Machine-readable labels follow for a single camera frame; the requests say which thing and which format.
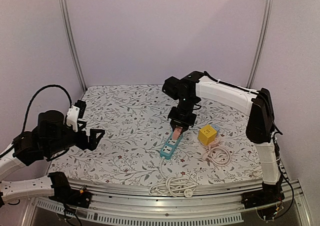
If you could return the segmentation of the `blue plug adapter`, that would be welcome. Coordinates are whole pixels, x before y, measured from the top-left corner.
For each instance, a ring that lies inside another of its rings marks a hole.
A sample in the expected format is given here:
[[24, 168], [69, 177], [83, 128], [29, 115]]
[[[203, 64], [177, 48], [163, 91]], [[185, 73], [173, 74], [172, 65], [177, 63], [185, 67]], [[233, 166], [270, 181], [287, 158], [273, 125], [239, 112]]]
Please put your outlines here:
[[212, 125], [212, 128], [219, 134], [220, 128], [217, 125]]

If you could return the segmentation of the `yellow cube socket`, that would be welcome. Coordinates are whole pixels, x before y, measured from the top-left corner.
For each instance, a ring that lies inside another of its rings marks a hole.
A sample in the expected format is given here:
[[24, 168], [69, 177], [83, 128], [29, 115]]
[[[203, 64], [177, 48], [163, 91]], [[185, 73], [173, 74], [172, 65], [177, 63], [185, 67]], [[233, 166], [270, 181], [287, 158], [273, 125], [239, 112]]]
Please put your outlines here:
[[215, 140], [216, 136], [217, 131], [211, 125], [206, 125], [199, 130], [197, 138], [202, 145], [208, 146]]

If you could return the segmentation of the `pink round power socket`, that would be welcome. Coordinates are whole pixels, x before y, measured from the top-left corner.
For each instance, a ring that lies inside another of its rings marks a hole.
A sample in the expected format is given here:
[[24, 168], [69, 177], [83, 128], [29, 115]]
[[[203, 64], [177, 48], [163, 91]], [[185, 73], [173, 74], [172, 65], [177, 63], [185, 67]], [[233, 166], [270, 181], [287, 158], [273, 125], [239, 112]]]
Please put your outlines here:
[[221, 135], [218, 134], [218, 135], [215, 137], [215, 139], [214, 139], [211, 143], [209, 143], [209, 144], [207, 145], [207, 147], [208, 147], [208, 148], [216, 147], [216, 146], [219, 145], [220, 141], [221, 141]]

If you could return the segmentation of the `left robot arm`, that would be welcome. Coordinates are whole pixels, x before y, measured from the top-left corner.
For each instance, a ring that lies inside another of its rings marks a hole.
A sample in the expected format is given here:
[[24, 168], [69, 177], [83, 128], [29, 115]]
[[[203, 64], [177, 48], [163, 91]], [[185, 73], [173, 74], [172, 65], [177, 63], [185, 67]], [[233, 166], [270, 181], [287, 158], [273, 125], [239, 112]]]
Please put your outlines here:
[[60, 111], [49, 110], [38, 115], [37, 126], [24, 131], [0, 154], [0, 204], [10, 204], [23, 198], [47, 196], [64, 205], [88, 208], [92, 194], [86, 186], [73, 189], [67, 176], [52, 172], [46, 176], [21, 181], [6, 181], [6, 178], [37, 161], [53, 161], [65, 155], [71, 147], [80, 150], [96, 150], [105, 134], [103, 129], [90, 129], [82, 120], [86, 103], [78, 100], [63, 115]]

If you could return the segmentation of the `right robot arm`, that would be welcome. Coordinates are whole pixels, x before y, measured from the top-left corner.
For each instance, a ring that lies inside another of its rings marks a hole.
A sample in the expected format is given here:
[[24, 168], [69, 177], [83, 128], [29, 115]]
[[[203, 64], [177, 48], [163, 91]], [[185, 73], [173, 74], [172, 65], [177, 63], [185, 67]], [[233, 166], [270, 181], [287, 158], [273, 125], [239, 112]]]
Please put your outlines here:
[[268, 89], [246, 89], [215, 79], [206, 71], [193, 71], [181, 79], [173, 76], [166, 79], [162, 91], [178, 101], [168, 114], [174, 139], [194, 126], [194, 107], [202, 98], [229, 105], [247, 115], [246, 137], [254, 144], [260, 158], [262, 188], [243, 193], [241, 203], [248, 209], [285, 198], [281, 185], [286, 178], [280, 168], [280, 148], [276, 139], [281, 131], [275, 124]]

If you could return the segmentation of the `pink plug adapter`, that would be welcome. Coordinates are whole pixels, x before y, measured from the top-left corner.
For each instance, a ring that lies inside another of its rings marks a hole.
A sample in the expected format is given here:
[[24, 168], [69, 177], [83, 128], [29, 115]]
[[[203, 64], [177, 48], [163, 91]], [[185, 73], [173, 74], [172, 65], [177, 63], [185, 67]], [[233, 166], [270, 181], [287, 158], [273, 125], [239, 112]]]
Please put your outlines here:
[[180, 135], [182, 134], [182, 130], [183, 130], [182, 127], [177, 126], [173, 131], [172, 139], [177, 140], [180, 137]]

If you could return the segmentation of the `teal power strip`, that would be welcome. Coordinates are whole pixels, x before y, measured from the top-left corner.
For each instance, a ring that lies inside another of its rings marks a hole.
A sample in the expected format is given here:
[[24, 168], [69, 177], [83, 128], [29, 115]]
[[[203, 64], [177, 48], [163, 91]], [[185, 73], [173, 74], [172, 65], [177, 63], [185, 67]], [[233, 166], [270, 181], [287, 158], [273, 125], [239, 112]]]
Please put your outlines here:
[[176, 148], [178, 147], [179, 143], [181, 142], [182, 138], [183, 138], [183, 135], [180, 134], [180, 136], [176, 140], [174, 140], [173, 133], [171, 133], [171, 135], [168, 137], [164, 146], [161, 148], [159, 152], [160, 158], [170, 160]]

